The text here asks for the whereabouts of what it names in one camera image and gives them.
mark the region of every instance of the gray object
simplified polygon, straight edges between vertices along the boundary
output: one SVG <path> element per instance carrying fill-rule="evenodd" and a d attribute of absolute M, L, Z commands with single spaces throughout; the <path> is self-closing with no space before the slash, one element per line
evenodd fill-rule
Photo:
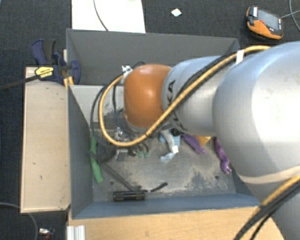
<path fill-rule="evenodd" d="M 187 80 L 219 56 L 183 61 L 172 68 L 164 79 L 161 100 L 166 110 Z M 191 95 L 172 115 L 170 123 L 178 130 L 191 135 L 216 136 L 212 119 L 212 105 L 217 87 L 227 68 L 217 73 Z"/>
<path fill-rule="evenodd" d="M 300 165 L 300 42 L 245 59 L 229 71 L 213 100 L 213 124 L 236 171 L 246 177 Z M 263 200 L 282 181 L 248 184 Z M 273 216 L 286 239 L 300 239 L 300 194 Z"/>
<path fill-rule="evenodd" d="M 235 38 L 157 33 L 125 33 L 67 29 L 67 60 L 79 60 L 81 85 L 104 85 L 122 65 L 174 65 L 195 58 L 237 51 Z"/>
<path fill-rule="evenodd" d="M 131 34 L 68 30 L 68 59 L 79 59 L 82 85 L 110 81 L 121 71 L 122 64 L 163 63 L 174 66 L 180 60 L 218 56 L 238 48 L 234 38 L 182 36 L 170 34 Z M 71 212 L 74 219 L 147 215 L 256 206 L 259 202 L 235 176 L 225 175 L 212 146 L 206 155 L 195 154 L 187 145 L 168 163 L 160 156 L 168 151 L 156 138 L 147 140 L 148 158 L 127 156 L 124 162 L 109 165 L 132 185 L 152 189 L 163 182 L 168 186 L 147 195 L 145 201 L 113 202 L 114 191 L 126 190 L 105 171 L 104 182 L 96 184 L 90 166 L 90 129 L 85 114 L 90 99 L 69 88 L 69 142 L 71 173 Z"/>

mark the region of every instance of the dark floor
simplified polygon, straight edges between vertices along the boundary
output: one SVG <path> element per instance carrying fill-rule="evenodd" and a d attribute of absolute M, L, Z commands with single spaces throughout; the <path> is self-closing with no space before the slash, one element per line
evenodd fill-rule
<path fill-rule="evenodd" d="M 292 10 L 300 9 L 292 0 Z M 280 41 L 264 42 L 250 36 L 244 15 L 258 4 L 280 16 L 289 13 L 289 0 L 142 0 L 145 29 L 148 33 L 187 34 L 234 37 L 240 46 L 276 45 L 300 40 L 291 17 L 284 20 L 285 35 Z M 179 8 L 182 16 L 170 11 Z M 300 25 L 300 13 L 296 16 Z M 56 50 L 66 47 L 66 28 L 71 27 L 71 0 L 3 0 L 0 10 L 0 85 L 24 77 L 24 68 L 35 61 L 30 44 L 39 39 L 56 39 Z M 0 168 L 0 202 L 18 204 L 20 199 L 23 87 L 0 93 L 2 157 Z M 53 239 L 65 238 L 65 212 L 36 214 L 38 226 L 54 227 Z M 16 210 L 0 208 L 0 240 L 32 239 L 31 220 Z"/>

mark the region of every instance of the wooden board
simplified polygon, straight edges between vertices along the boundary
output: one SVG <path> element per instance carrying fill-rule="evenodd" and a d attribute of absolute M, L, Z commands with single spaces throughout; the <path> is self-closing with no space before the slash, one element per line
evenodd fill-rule
<path fill-rule="evenodd" d="M 26 77 L 34 75 L 26 68 Z M 70 204 L 66 88 L 50 81 L 25 85 L 20 211 L 66 210 Z"/>
<path fill-rule="evenodd" d="M 69 226 L 85 225 L 86 240 L 232 240 L 255 207 L 181 212 L 145 216 L 72 220 Z M 254 229 L 243 238 L 250 239 Z M 256 240 L 283 240 L 272 219 Z"/>

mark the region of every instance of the gray box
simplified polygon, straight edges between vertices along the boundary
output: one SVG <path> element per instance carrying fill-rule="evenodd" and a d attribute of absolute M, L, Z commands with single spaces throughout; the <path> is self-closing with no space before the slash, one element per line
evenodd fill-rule
<path fill-rule="evenodd" d="M 176 213 L 257 206 L 259 202 L 235 171 L 225 175 L 211 143 L 207 154 L 195 154 L 186 143 L 171 161 L 160 156 L 168 152 L 157 138 L 147 140 L 148 158 L 127 156 L 108 164 L 129 183 L 152 189 L 144 201 L 113 202 L 114 191 L 126 190 L 105 171 L 104 182 L 96 184 L 88 151 L 90 129 L 87 115 L 100 85 L 121 72 L 122 65 L 139 61 L 169 66 L 193 58 L 224 55 L 237 51 L 235 38 L 67 30 L 67 60 L 78 59 L 82 69 L 80 85 L 68 89 L 71 212 L 73 219 Z M 122 96 L 117 95 L 122 106 Z"/>

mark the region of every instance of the purple object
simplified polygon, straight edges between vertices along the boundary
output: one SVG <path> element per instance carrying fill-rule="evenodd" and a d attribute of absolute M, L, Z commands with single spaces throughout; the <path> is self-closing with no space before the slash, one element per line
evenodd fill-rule
<path fill-rule="evenodd" d="M 186 143 L 188 143 L 189 146 L 194 149 L 195 153 L 206 154 L 206 151 L 201 147 L 200 142 L 197 139 L 197 137 L 189 135 L 189 134 L 183 134 L 181 136 L 181 139 L 183 139 Z"/>
<path fill-rule="evenodd" d="M 232 172 L 232 170 L 229 167 L 229 159 L 224 151 L 224 149 L 222 148 L 219 140 L 217 137 L 214 138 L 214 149 L 216 154 L 218 155 L 219 159 L 221 160 L 221 169 L 225 174 L 229 174 L 230 172 Z"/>

